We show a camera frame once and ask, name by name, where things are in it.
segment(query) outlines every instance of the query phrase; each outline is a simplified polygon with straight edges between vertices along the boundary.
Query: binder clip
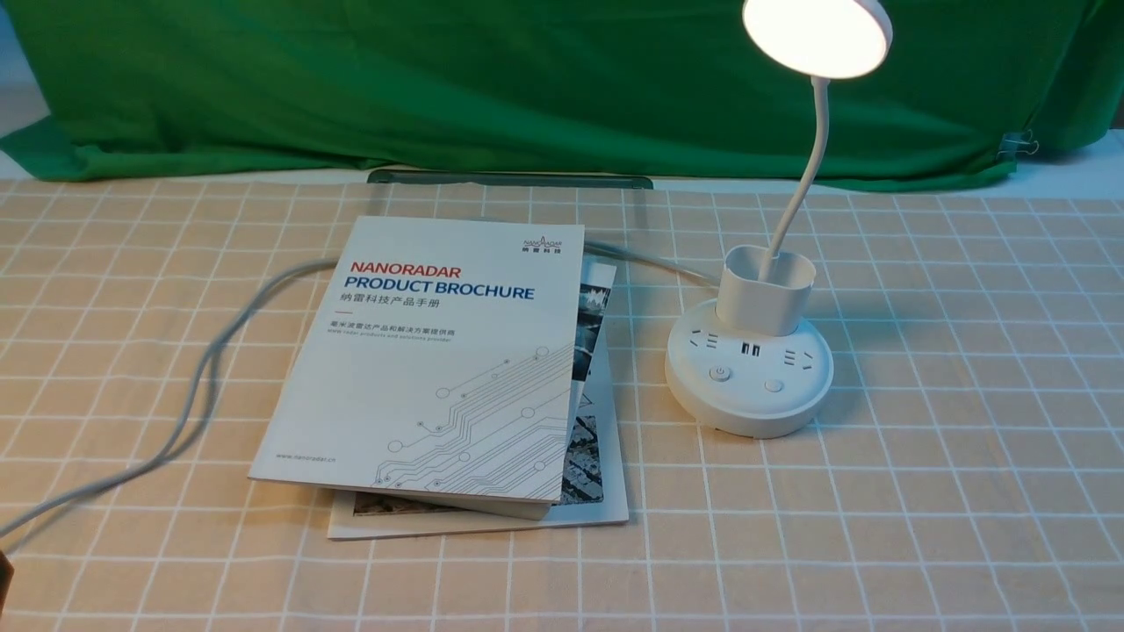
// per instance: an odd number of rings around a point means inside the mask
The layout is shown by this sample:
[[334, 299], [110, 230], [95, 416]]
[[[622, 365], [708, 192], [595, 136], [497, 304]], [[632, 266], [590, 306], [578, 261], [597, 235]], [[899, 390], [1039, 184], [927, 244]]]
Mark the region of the binder clip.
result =
[[999, 151], [996, 152], [996, 161], [1018, 160], [1018, 156], [1033, 156], [1039, 153], [1041, 145], [1034, 139], [1034, 130], [1012, 132], [1005, 134], [999, 142]]

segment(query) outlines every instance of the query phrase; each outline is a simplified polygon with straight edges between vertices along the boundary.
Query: power outlet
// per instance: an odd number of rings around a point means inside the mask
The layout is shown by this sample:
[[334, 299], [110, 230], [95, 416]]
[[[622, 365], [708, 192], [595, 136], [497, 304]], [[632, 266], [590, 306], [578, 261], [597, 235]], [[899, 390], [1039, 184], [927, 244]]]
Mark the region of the power outlet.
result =
[[834, 367], [826, 341], [807, 320], [786, 336], [736, 331], [707, 301], [672, 327], [664, 373], [672, 395], [700, 423], [771, 439], [815, 416]]

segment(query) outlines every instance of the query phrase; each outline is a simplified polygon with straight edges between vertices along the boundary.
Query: green backdrop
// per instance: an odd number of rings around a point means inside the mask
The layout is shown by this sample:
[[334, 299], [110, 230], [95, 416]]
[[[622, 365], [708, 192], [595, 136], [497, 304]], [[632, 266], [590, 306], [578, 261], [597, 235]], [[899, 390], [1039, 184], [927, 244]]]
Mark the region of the green backdrop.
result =
[[[384, 164], [798, 177], [806, 78], [741, 0], [0, 0], [53, 116], [0, 141], [46, 180]], [[1104, 135], [1124, 0], [883, 0], [876, 74], [832, 84], [821, 180], [1003, 178], [1005, 135]]]

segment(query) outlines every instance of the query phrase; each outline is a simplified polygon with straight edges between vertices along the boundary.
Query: round button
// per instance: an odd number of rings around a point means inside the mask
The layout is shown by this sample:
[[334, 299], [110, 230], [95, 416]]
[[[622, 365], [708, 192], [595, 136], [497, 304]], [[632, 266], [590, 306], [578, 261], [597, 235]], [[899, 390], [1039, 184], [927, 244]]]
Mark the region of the round button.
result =
[[729, 379], [729, 367], [710, 367], [710, 379], [716, 382], [724, 382]]

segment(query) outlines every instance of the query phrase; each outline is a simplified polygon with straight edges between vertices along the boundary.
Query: grid pattern tablecloth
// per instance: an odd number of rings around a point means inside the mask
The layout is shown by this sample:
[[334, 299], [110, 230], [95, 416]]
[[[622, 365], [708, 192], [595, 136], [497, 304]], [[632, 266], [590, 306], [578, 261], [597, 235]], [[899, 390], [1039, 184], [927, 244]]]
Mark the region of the grid pattern tablecloth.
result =
[[[786, 202], [0, 182], [0, 521], [157, 450], [210, 337], [268, 276], [337, 253], [361, 214], [581, 222], [717, 273]], [[182, 461], [0, 542], [18, 574], [0, 630], [1124, 629], [1124, 201], [808, 206], [786, 246], [817, 262], [810, 316], [836, 378], [787, 439], [683, 414], [663, 347], [713, 290], [622, 265], [606, 340], [631, 524], [330, 543], [329, 494], [248, 481], [321, 274], [238, 335]]]

